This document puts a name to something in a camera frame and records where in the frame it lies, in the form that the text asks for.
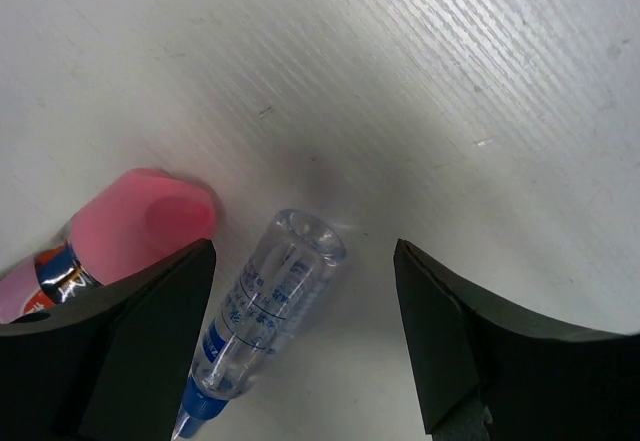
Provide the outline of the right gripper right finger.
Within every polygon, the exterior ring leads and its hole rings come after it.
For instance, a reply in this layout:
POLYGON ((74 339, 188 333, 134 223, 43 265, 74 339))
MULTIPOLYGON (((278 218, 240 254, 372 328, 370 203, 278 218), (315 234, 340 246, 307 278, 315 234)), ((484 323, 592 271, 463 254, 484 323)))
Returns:
POLYGON ((635 440, 639 337, 527 309, 399 240, 396 290, 435 440, 635 440))

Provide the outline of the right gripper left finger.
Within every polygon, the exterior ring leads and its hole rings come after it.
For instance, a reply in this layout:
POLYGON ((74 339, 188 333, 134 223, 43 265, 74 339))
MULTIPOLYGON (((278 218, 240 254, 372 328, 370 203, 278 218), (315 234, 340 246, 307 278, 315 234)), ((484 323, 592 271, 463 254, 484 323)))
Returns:
POLYGON ((4 440, 168 440, 213 282, 199 240, 1 327, 4 440))

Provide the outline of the pink glue stick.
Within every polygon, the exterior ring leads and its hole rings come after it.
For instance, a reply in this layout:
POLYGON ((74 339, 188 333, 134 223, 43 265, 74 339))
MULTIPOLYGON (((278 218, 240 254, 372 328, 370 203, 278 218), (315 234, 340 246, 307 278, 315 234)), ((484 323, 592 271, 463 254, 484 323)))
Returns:
POLYGON ((213 191, 165 171, 125 172, 1 277, 1 321, 77 299, 212 237, 213 191))

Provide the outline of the blue correction tape pen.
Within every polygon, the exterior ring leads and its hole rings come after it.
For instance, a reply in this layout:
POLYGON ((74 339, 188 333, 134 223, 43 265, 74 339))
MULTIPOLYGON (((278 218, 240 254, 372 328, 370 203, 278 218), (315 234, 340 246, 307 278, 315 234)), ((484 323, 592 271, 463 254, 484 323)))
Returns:
POLYGON ((337 232, 284 209, 270 221, 201 336, 172 437, 194 437, 247 393, 329 286, 347 256, 337 232))

